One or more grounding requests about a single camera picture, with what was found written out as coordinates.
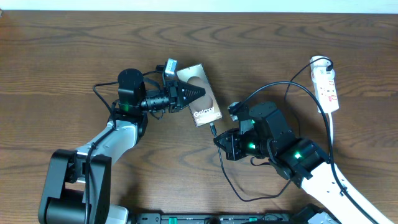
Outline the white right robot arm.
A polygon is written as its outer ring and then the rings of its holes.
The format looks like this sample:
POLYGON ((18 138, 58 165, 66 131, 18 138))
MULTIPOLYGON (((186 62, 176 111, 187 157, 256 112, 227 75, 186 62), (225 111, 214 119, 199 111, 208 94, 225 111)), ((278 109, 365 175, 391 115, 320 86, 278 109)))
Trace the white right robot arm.
POLYGON ((331 163, 318 144, 295 136, 275 103, 243 106, 234 117, 238 128, 213 140, 228 160, 266 158, 282 178, 318 200, 340 223, 390 223, 331 163))

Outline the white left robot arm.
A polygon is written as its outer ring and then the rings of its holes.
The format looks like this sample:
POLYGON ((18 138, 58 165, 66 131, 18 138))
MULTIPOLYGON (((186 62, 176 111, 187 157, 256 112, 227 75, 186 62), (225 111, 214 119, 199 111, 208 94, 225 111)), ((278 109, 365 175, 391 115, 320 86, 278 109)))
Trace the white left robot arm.
POLYGON ((119 98, 108 105, 105 129, 74 150, 56 150, 40 201, 40 223, 133 223, 128 208, 110 202, 111 169, 143 137, 149 115, 178 112, 203 97, 205 89, 162 73, 163 86, 137 69, 115 82, 119 98))

